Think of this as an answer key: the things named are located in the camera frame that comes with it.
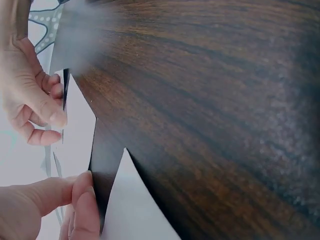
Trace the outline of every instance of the white paper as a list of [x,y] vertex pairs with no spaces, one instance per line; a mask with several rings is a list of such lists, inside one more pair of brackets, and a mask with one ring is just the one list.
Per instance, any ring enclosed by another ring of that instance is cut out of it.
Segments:
[[124,149],[105,215],[101,240],[180,240]]
[[72,75],[69,79],[66,105],[67,125],[63,130],[63,141],[60,140],[52,146],[64,178],[78,176],[88,170],[96,127],[96,116]]

